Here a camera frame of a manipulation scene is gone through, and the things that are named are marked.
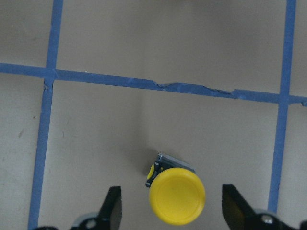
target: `yellow bottle cap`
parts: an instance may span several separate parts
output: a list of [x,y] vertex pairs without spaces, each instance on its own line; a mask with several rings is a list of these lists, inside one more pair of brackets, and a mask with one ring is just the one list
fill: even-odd
[[195,220],[201,214],[205,200],[205,188],[199,177],[183,168],[161,172],[149,191],[155,214],[172,225],[184,225]]

